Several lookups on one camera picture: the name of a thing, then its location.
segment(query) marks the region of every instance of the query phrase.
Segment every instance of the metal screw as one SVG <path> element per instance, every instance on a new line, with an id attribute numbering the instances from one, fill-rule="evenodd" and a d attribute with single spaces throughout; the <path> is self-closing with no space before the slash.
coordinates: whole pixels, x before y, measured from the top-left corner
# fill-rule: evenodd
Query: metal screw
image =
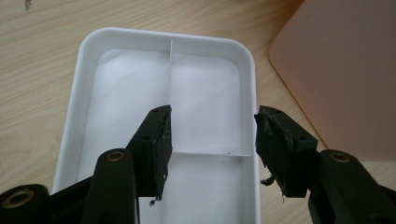
<path id="1" fill-rule="evenodd" d="M 121 161 L 124 158 L 125 154 L 121 151 L 114 151 L 111 153 L 108 153 L 106 156 L 108 161 Z"/>
<path id="2" fill-rule="evenodd" d="M 343 154 L 343 153 L 333 152 L 329 156 L 334 161 L 343 162 L 343 163 L 350 162 L 350 158 L 346 154 Z"/>
<path id="3" fill-rule="evenodd" d="M 2 205 L 4 208 L 16 208 L 28 203 L 33 196 L 35 196 L 35 192 L 31 189 L 21 189 L 6 198 Z"/>

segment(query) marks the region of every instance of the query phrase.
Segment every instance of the wooden table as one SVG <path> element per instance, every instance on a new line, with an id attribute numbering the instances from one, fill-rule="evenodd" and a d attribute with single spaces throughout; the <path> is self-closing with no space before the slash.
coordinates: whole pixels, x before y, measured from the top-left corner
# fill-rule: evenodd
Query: wooden table
<path id="1" fill-rule="evenodd" d="M 256 63 L 258 105 L 285 111 L 319 138 L 268 59 L 269 44 L 301 0 L 29 2 L 25 10 L 23 1 L 0 1 L 0 192 L 31 183 L 51 188 L 78 47 L 101 27 L 241 42 Z M 396 162 L 364 165 L 396 189 Z M 268 176 L 263 168 L 261 176 Z M 310 222 L 306 199 L 284 199 L 276 184 L 262 187 L 262 223 Z"/>

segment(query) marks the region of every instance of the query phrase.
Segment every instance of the white plastic tray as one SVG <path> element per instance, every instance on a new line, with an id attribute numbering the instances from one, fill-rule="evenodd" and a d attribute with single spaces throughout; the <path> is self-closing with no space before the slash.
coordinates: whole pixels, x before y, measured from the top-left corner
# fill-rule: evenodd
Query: white plastic tray
<path id="1" fill-rule="evenodd" d="M 255 67 L 240 43 L 120 28 L 78 53 L 53 192 L 126 147 L 150 109 L 172 106 L 173 155 L 163 200 L 140 199 L 141 223 L 261 223 L 254 152 Z"/>

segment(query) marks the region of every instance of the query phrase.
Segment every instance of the wood grain surface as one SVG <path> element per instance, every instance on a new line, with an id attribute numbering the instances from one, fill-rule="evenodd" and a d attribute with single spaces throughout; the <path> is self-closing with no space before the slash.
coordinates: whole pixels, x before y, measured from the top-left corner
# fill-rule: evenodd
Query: wood grain surface
<path id="1" fill-rule="evenodd" d="M 256 63 L 258 105 L 285 111 L 319 138 L 268 59 L 271 41 L 301 3 L 0 1 L 0 192 L 31 183 L 51 188 L 79 44 L 107 26 L 241 42 Z M 320 141 L 318 149 L 323 148 Z M 396 189 L 395 162 L 364 165 L 380 184 Z M 261 168 L 262 178 L 268 175 Z M 261 189 L 262 223 L 311 223 L 306 199 L 282 198 L 277 185 Z"/>

